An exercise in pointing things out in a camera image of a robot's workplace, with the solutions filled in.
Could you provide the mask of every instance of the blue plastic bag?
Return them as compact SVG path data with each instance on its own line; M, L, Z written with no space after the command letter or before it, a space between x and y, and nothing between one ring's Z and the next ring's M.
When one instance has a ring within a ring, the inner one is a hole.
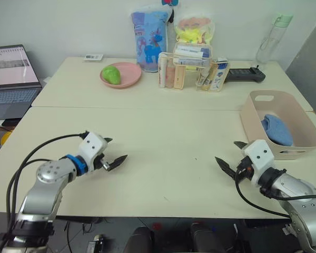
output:
M166 52L166 24L172 13L168 5L145 7L131 14L134 24L137 62L146 72L158 71L158 56Z

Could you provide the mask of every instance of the black remote control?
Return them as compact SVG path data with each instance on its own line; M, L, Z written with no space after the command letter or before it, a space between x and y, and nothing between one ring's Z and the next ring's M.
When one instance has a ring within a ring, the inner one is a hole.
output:
M264 79L265 74L256 67L251 67L250 69L230 69L225 81L255 81L260 83Z

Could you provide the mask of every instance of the laptop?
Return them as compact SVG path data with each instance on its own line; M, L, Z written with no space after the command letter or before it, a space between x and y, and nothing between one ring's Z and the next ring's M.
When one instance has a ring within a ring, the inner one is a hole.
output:
M40 91L23 45L0 46L0 120L22 118Z

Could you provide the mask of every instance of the pink plate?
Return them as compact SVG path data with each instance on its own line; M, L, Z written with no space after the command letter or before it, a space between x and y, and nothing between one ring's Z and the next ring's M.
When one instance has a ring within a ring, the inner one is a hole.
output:
M112 88L125 88L135 84L142 75L141 68L130 62L117 62L109 66L115 66L121 73L121 83L119 85L111 84L103 78L103 70L100 73L100 78L105 85Z

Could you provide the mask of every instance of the green ball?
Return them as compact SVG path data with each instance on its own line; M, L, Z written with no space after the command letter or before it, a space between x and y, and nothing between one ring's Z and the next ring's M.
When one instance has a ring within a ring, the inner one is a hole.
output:
M103 69L103 78L111 84L119 85L121 83L121 73L114 66L108 66Z

